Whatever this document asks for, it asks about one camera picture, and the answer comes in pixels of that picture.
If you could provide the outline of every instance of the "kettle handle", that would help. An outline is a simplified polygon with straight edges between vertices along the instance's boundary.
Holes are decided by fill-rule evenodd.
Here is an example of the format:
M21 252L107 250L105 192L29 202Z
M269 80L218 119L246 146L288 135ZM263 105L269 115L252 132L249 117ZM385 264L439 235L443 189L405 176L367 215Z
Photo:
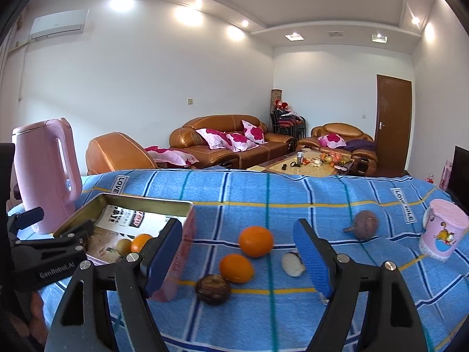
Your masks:
M62 144L62 152L69 175L71 191L65 197L66 205L73 203L81 195L83 185L81 184L80 170L78 168L77 155L75 153L75 146L73 143L72 128L65 118L52 119L47 121L46 125L50 127L52 133L60 139ZM70 131L71 139L65 140L67 134L65 131Z

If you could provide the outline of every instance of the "blue blanket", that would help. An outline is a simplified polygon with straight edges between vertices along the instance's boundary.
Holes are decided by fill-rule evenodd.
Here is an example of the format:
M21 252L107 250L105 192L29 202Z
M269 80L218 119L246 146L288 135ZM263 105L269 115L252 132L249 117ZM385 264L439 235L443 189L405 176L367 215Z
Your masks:
M355 261L381 265L392 260L400 268L424 325L430 351L442 351L469 313L469 236L446 263L421 255L422 217L434 198L449 200L430 183L400 179L313 178L234 170L119 171L83 177L82 206L108 192L118 175L128 176L123 194L182 199L196 205L198 232L176 298L149 302L171 351L304 351L325 307L307 274L286 275L282 255L295 248L292 225L306 218L319 237ZM411 214L404 211L393 188L400 188ZM343 229L361 210L379 220L375 237L358 242ZM211 307L196 299L195 282L219 272L220 260L241 253L240 231L261 225L270 229L275 246L270 255L252 260L254 278L234 285L231 299ZM22 237L34 236L30 230ZM52 321L67 281L43 289L45 316ZM345 351L353 351L360 334L367 295L358 297ZM130 346L115 293L109 293L111 315L121 351Z

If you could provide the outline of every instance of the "orange fruit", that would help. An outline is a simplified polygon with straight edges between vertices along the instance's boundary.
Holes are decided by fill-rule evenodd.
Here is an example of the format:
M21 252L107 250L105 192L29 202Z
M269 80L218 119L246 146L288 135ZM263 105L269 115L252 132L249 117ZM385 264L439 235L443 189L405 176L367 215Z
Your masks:
M262 226L251 226L241 232L238 243L248 257L259 258L272 250L273 235Z
M228 254L220 262L220 274L230 282L246 283L254 275L254 268L246 257L240 254Z
M151 238L153 237L145 233L137 235L130 245L130 251L132 251L132 253L140 253L147 241Z

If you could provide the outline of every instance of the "wall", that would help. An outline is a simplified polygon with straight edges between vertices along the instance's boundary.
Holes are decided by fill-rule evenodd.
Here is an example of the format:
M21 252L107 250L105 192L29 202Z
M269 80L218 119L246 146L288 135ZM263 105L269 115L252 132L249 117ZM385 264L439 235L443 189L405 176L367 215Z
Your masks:
M469 37L444 0L436 0L412 56L416 120L409 172L439 183L454 146L469 149Z
M376 75L414 85L412 58L397 51L350 45L283 47L275 49L274 64L274 88L306 119L308 132L325 123L345 122L374 137Z
M168 144L188 120L251 114L268 123L273 50L227 35L226 22L201 14L201 25L175 18L178 5L133 0L128 11L111 0L67 0L31 8L16 40L35 17L90 9L85 31L29 45L18 102L24 49L7 62L0 90L0 140L18 125L65 117L72 125L81 172L88 142L121 131L142 146ZM187 105L187 99L194 100Z

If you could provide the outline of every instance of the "pink and white pillow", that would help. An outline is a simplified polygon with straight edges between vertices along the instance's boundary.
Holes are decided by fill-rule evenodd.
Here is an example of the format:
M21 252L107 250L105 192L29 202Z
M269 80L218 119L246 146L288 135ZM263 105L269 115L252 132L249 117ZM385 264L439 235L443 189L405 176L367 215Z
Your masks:
M244 136L249 140L257 144L264 144L266 142L261 127L256 127L247 121L242 121L242 125L244 126Z
M145 148L145 150L156 163L170 163L190 167L192 164L199 162L195 156L180 150L169 150L155 145Z
M342 139L337 134L329 134L326 136L320 136L317 139L320 142L321 147L329 147L329 148L334 149L334 148L346 146L344 139Z
M211 150L225 149L233 150L231 140L223 132L210 128L197 129L196 132L205 139Z
M256 143L241 134L227 134L227 138L231 140L231 144L233 144L231 150L234 152L243 152L258 147Z

